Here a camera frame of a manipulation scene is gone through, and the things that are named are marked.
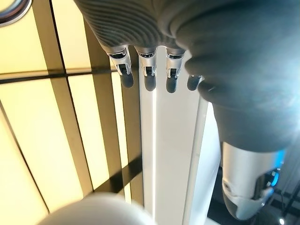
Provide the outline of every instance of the white rounded object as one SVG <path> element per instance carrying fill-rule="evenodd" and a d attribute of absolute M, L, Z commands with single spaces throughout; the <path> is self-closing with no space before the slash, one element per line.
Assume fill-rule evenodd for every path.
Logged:
<path fill-rule="evenodd" d="M 93 194 L 50 214 L 38 225 L 155 225 L 139 205 L 114 194 Z"/>

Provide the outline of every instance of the backlit yellow panel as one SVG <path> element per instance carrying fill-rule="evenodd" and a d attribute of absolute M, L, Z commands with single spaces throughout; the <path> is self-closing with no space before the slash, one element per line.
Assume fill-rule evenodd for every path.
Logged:
<path fill-rule="evenodd" d="M 14 3 L 14 0 L 1 0 L 0 1 L 0 12 L 7 9 L 11 4 Z"/>
<path fill-rule="evenodd" d="M 36 224 L 48 212 L 1 109 L 0 159 L 0 224 Z"/>
<path fill-rule="evenodd" d="M 124 121 L 123 99 L 120 75 L 115 72 L 112 73 L 112 88 L 114 97 L 114 106 L 116 110 L 118 137 L 120 145 L 120 156 L 122 168 L 128 165 L 126 131 Z"/>
<path fill-rule="evenodd" d="M 47 70 L 32 8 L 19 21 L 0 27 L 0 74 Z"/>
<path fill-rule="evenodd" d="M 124 192 L 125 192 L 125 201 L 129 204 L 131 204 L 131 191 L 130 191 L 130 183 L 128 183 L 124 187 Z"/>
<path fill-rule="evenodd" d="M 81 199 L 50 79 L 2 84 L 0 99 L 49 210 Z"/>
<path fill-rule="evenodd" d="M 89 68 L 83 16 L 74 0 L 52 0 L 55 21 L 66 69 Z"/>
<path fill-rule="evenodd" d="M 68 78 L 93 187 L 109 179 L 101 122 L 92 75 Z"/>

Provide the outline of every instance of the ribbed rubber sleeve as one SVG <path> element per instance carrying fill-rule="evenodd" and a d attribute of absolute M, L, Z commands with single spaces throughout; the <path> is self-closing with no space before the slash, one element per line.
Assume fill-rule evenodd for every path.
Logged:
<path fill-rule="evenodd" d="M 299 133 L 299 0 L 152 0 L 164 34 L 192 58 L 220 141 L 276 151 Z"/>
<path fill-rule="evenodd" d="M 75 0 L 75 3 L 105 46 L 179 48 L 173 38 L 159 30 L 150 0 Z"/>

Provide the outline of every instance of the robotic finger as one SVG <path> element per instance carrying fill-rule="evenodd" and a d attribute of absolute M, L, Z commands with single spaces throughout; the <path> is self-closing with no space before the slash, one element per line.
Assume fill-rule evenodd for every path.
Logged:
<path fill-rule="evenodd" d="M 179 76 L 179 72 L 181 69 L 181 63 L 182 63 L 184 52 L 185 51 L 182 49 L 167 48 L 166 89 L 169 93 L 174 93 L 176 91 L 177 78 Z"/>
<path fill-rule="evenodd" d="M 201 75 L 189 75 L 187 80 L 187 88 L 189 90 L 196 90 L 200 83 Z"/>
<path fill-rule="evenodd" d="M 118 47 L 104 47 L 103 49 L 108 54 L 109 58 L 115 65 L 123 86 L 130 88 L 134 84 L 132 72 L 131 72 L 131 61 L 128 51 L 128 46 L 118 46 Z"/>
<path fill-rule="evenodd" d="M 144 74 L 145 87 L 148 91 L 153 91 L 156 87 L 156 47 L 136 47 L 136 50 Z"/>

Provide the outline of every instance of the blue light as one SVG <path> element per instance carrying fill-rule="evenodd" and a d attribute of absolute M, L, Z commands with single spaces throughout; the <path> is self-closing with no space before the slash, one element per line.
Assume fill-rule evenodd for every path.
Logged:
<path fill-rule="evenodd" d="M 278 182 L 278 179 L 279 179 L 279 173 L 275 173 L 275 176 L 274 176 L 274 180 L 273 182 L 271 183 L 271 186 L 275 186 Z"/>
<path fill-rule="evenodd" d="M 284 150 L 281 150 L 278 155 L 277 155 L 277 158 L 276 158 L 276 166 L 281 166 L 281 163 L 283 162 L 285 158 L 285 151 Z"/>

